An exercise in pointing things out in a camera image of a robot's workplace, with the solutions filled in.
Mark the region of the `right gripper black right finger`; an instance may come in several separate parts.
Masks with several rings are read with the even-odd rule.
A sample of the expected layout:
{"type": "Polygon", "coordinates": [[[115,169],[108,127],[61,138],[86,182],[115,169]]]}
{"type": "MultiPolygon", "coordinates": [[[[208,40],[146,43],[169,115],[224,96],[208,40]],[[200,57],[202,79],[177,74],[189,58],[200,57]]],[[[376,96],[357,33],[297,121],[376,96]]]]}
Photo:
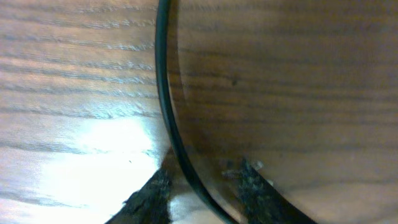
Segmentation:
{"type": "Polygon", "coordinates": [[[238,199],[248,223],[316,224],[265,179],[248,160],[243,159],[237,169],[222,172],[227,179],[238,183],[238,199]]]}

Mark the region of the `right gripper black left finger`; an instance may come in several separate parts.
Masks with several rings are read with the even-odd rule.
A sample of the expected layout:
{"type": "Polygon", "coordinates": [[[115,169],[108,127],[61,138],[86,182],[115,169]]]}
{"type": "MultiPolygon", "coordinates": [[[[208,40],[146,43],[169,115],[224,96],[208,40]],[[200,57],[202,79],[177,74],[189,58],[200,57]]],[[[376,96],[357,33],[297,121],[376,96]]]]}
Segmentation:
{"type": "Polygon", "coordinates": [[[105,224],[169,224],[171,179],[165,169],[159,169],[125,202],[120,211],[105,224]]]}

